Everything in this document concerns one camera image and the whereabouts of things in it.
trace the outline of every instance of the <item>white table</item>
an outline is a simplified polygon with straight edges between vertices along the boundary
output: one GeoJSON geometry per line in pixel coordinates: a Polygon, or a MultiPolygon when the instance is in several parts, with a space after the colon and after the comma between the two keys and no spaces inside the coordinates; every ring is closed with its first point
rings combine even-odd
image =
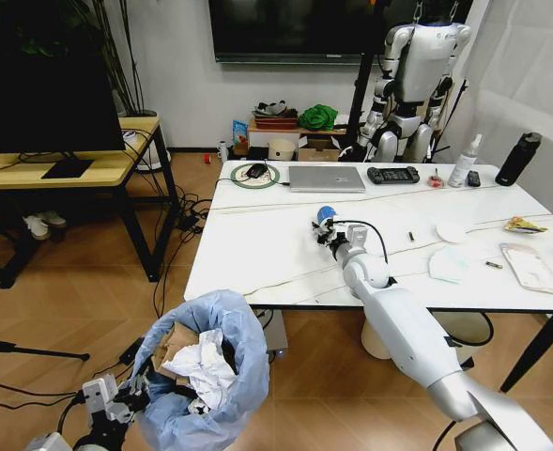
{"type": "MultiPolygon", "coordinates": [[[[221,178],[229,178],[243,163],[247,162],[227,162],[221,178]]],[[[279,169],[281,181],[288,181],[289,165],[321,163],[269,164],[279,169]]],[[[253,308],[361,308],[361,301],[351,295],[329,249],[318,245],[312,233],[311,222],[317,211],[330,205],[343,219],[368,221],[380,230],[392,276],[431,310],[552,314],[503,384],[502,390],[509,390],[553,343],[553,295],[518,285],[499,244],[527,244],[553,271],[553,214],[518,185],[498,186],[494,181],[498,169],[491,165],[477,167],[480,188],[435,190],[426,184],[428,177],[436,167],[447,179],[452,165],[415,164],[422,178],[417,184],[376,186],[367,178],[367,168],[394,164],[341,164],[358,167],[365,193],[291,193],[280,185],[249,190],[228,180],[220,181],[185,299],[229,288],[242,293],[253,308]],[[503,225],[516,215],[549,230],[536,236],[503,230],[503,225]],[[443,221],[462,224],[469,231],[468,240],[461,246],[472,261],[468,276],[459,285],[433,279],[428,273],[430,256],[449,245],[435,230],[443,221]],[[409,231],[414,242],[409,239],[409,231]],[[486,261],[499,263],[503,269],[485,266],[486,261]]],[[[366,248],[382,254],[372,233],[366,248]]]]}

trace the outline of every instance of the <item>silver laptop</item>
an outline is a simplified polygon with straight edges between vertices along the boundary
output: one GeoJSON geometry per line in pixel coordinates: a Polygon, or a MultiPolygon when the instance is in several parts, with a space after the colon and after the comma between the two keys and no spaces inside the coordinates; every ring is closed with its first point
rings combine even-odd
{"type": "Polygon", "coordinates": [[[360,173],[350,166],[289,166],[294,193],[363,193],[360,173]]]}

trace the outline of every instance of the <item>computer mouse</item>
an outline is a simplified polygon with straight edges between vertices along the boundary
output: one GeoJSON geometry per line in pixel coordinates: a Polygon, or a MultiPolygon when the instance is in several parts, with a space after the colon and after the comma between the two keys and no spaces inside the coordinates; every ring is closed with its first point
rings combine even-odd
{"type": "Polygon", "coordinates": [[[247,170],[246,176],[249,179],[259,179],[266,174],[266,171],[268,171],[268,167],[265,164],[256,163],[247,170]]]}

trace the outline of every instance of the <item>white curtain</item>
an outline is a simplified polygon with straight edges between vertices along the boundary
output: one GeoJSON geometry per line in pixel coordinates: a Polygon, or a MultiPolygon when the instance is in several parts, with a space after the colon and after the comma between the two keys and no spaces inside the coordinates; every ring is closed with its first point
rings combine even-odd
{"type": "Polygon", "coordinates": [[[523,132],[538,132],[543,144],[518,183],[553,211],[553,0],[491,0],[466,68],[470,88],[440,161],[482,132],[481,160],[502,165],[523,132]]]}

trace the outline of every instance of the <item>computer monitor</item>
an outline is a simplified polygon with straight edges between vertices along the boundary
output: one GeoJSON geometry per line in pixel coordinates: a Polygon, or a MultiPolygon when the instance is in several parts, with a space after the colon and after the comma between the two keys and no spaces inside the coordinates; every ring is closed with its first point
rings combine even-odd
{"type": "Polygon", "coordinates": [[[100,57],[0,55],[0,153],[124,149],[100,57]]]}

